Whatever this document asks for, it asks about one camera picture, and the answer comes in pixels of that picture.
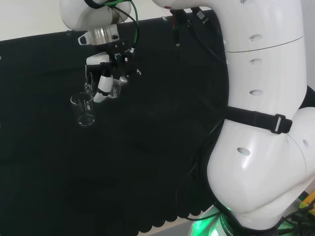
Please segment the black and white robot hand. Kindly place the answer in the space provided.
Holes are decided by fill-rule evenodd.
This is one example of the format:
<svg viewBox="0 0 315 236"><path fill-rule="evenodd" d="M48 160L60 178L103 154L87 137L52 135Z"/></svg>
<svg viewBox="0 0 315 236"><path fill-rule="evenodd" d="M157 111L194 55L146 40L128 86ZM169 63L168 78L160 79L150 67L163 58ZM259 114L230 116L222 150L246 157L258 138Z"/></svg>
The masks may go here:
<svg viewBox="0 0 315 236"><path fill-rule="evenodd" d="M131 76L142 75L135 62L135 45L125 40L95 45L96 54L86 59L85 91L95 103L116 98Z"/></svg>

